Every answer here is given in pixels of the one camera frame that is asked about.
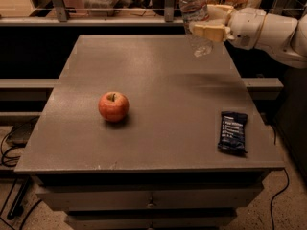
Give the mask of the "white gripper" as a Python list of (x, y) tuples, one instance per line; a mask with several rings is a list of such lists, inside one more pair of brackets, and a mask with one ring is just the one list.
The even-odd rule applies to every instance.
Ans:
[(209, 20), (222, 24), (191, 24), (190, 31), (193, 35), (214, 42), (228, 40), (234, 47), (245, 50), (255, 46), (267, 15), (264, 10), (244, 8), (235, 11), (233, 6), (220, 4), (209, 4), (207, 9)]

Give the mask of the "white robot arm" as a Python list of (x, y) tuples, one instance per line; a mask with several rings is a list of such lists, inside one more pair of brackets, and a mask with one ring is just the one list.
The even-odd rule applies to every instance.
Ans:
[(228, 5), (207, 8), (207, 21), (189, 23), (193, 35), (213, 42), (228, 41), (244, 50), (262, 50), (282, 64), (307, 68), (306, 15), (295, 19), (255, 8), (236, 10)]

